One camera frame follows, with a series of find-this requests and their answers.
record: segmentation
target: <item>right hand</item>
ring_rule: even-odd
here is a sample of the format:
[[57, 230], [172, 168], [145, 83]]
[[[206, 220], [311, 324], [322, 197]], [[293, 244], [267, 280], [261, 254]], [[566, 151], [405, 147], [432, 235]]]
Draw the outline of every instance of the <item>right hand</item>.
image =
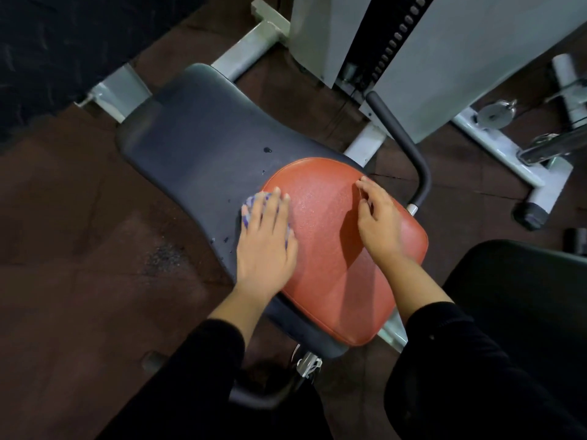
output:
[[361, 240], [373, 261], [380, 266], [385, 259], [403, 252], [400, 213], [389, 194], [371, 179], [363, 176], [355, 184], [369, 198], [369, 201], [361, 199], [359, 202]]

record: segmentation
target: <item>red leather pad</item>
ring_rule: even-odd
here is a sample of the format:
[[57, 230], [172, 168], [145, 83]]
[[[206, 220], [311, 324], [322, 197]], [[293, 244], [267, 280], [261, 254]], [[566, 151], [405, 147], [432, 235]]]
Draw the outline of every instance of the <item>red leather pad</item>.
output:
[[[357, 227], [363, 173], [325, 158], [292, 162], [275, 173], [276, 186], [291, 196], [290, 227], [299, 241], [297, 268], [283, 293], [322, 330], [350, 346], [370, 341], [395, 308], [392, 291], [364, 248]], [[405, 252], [422, 263], [428, 237], [395, 202]]]

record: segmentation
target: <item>black padding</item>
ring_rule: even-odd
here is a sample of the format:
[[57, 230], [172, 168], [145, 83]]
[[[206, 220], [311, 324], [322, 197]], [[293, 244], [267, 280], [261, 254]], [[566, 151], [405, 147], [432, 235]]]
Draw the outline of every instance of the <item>black padding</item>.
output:
[[[240, 207], [274, 172], [306, 157], [326, 157], [363, 171], [345, 155], [268, 116], [203, 64], [188, 67], [135, 110], [119, 127], [117, 144], [130, 164], [200, 225], [233, 280]], [[287, 318], [300, 320], [292, 312]], [[308, 320], [304, 324], [305, 347], [321, 355], [322, 331]]]
[[512, 211], [512, 216], [525, 229], [534, 231], [546, 224], [550, 214], [533, 202], [520, 202]]
[[444, 290], [587, 425], [587, 259], [484, 242], [466, 254]]

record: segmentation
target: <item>left hand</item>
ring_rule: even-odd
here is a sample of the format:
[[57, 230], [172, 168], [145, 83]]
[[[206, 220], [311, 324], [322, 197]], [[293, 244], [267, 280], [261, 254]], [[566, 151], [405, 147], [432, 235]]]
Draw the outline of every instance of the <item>left hand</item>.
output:
[[[281, 191], [275, 188], [263, 212], [266, 196], [263, 191], [255, 195], [248, 228], [241, 221], [235, 290], [269, 303], [294, 273], [297, 239], [290, 229], [285, 248], [290, 196], [286, 194], [280, 201]], [[247, 214], [246, 205], [242, 206], [241, 212], [243, 216]]]

